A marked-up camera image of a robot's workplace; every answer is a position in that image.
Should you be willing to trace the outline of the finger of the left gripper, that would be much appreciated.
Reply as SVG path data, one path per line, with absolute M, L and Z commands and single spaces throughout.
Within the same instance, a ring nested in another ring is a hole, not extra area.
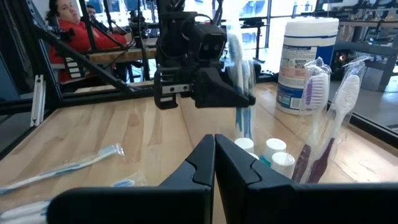
M 247 108 L 256 103 L 256 98 L 224 82 L 216 68 L 207 67 L 198 70 L 194 101 L 197 108 Z

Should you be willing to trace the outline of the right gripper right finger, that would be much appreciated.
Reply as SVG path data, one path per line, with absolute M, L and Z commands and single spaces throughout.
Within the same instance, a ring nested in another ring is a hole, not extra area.
M 298 184 L 216 135 L 227 223 L 397 223 L 397 184 Z

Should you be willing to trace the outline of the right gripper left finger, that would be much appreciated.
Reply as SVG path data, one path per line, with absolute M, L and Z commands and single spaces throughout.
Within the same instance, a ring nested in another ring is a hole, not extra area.
M 82 187 L 50 203 L 48 223 L 211 223 L 215 140 L 205 135 L 158 186 Z

